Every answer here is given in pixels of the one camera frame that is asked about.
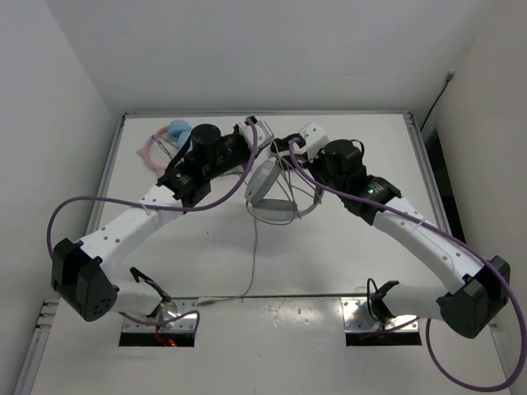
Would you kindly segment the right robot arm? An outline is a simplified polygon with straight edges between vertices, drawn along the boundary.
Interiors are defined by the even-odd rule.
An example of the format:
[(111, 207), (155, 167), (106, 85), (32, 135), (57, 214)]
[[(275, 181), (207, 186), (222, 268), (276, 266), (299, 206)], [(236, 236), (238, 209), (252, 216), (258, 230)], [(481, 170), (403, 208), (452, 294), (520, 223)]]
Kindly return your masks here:
[(422, 217), (402, 193), (362, 163), (364, 147), (352, 140), (301, 141), (308, 169), (346, 209), (398, 241), (428, 267), (441, 286), (388, 281), (369, 298), (370, 315), (381, 323), (412, 314), (445, 322), (462, 337), (475, 338), (507, 304), (504, 285), (511, 268), (496, 256), (488, 264)]

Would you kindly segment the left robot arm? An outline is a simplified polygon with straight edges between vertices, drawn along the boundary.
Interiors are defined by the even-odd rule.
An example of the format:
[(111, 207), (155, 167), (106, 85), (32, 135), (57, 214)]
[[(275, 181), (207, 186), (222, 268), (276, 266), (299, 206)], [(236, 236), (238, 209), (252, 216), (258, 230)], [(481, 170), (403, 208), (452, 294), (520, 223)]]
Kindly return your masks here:
[(222, 135), (212, 124), (195, 127), (165, 173), (138, 202), (103, 228), (72, 242), (65, 238), (50, 252), (51, 285), (85, 321), (108, 312), (152, 317), (170, 296), (150, 277), (131, 268), (132, 280), (121, 281), (120, 263), (162, 226), (178, 217), (217, 207), (240, 187), (215, 202), (200, 202), (210, 193), (211, 182), (241, 165), (250, 170), (265, 138), (249, 117), (233, 133)]

